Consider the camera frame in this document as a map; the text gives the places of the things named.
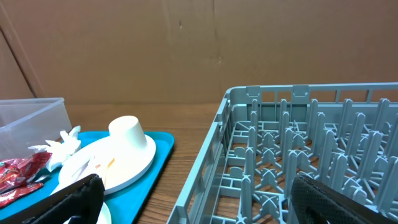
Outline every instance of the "dish rack wall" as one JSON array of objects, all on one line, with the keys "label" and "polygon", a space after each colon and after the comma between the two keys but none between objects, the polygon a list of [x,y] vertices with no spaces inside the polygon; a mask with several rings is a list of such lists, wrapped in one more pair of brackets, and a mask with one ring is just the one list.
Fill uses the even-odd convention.
[{"label": "dish rack wall", "polygon": [[[380,90],[398,83],[229,89],[168,223],[297,223],[296,173],[398,221],[398,103],[373,102]],[[290,101],[278,100],[286,91]],[[334,100],[310,98],[319,91]],[[340,99],[347,91],[365,99]],[[265,93],[274,100],[264,102]],[[220,197],[237,198],[236,216],[217,214]]]}]

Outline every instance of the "clear plastic container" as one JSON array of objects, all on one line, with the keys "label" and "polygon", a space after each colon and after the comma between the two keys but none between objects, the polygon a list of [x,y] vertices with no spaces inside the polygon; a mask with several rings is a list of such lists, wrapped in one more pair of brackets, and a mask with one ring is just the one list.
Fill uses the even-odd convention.
[{"label": "clear plastic container", "polygon": [[29,146],[72,129],[63,98],[0,100],[0,159],[27,157]]}]

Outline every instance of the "black object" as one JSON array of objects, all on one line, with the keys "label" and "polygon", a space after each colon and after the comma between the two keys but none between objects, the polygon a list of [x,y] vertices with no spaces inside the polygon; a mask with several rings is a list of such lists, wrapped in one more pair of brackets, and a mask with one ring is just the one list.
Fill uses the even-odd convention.
[{"label": "black object", "polygon": [[10,216],[0,224],[64,223],[95,224],[104,202],[101,178],[91,174],[29,208]]},{"label": "black object", "polygon": [[300,224],[396,223],[306,176],[295,177],[292,204]]}]

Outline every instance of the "blue tray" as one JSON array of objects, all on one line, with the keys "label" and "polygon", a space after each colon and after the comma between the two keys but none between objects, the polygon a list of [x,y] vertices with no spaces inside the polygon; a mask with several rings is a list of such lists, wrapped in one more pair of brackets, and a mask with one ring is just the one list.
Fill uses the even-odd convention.
[{"label": "blue tray", "polygon": [[[137,218],[137,214],[140,212],[143,204],[146,202],[150,192],[157,182],[165,163],[171,155],[174,145],[174,137],[171,134],[157,131],[146,131],[145,134],[151,137],[156,143],[154,161],[149,170],[132,185],[105,196],[105,203],[111,211],[112,224],[134,222]],[[88,144],[107,136],[109,136],[108,131],[87,131],[80,133],[78,138],[81,140],[81,147],[85,147]],[[40,172],[41,174],[39,175],[43,175],[47,170],[42,170]],[[0,220],[20,212],[49,196],[58,185],[58,174],[59,169],[53,171],[50,178],[44,183],[44,186],[41,189],[20,198],[3,209],[0,209]]]}]

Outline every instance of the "white plate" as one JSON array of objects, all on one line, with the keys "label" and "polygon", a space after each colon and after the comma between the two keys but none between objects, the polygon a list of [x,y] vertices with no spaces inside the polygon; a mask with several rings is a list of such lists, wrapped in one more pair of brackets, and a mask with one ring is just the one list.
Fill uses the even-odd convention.
[{"label": "white plate", "polygon": [[112,142],[110,137],[97,140],[83,149],[80,149],[64,163],[58,177],[60,184],[53,193],[84,178],[81,176],[77,180],[72,180],[72,175],[96,153],[107,153],[109,156],[115,157],[106,175],[105,194],[111,194],[131,185],[148,170],[155,157],[155,141],[147,135],[145,135],[145,137],[147,140],[145,149],[131,149],[128,153],[126,153],[125,149],[118,150],[117,144]]},{"label": "white plate", "polygon": [[111,212],[109,211],[109,208],[106,206],[105,202],[102,204],[101,211],[99,212],[97,224],[112,224]]}]

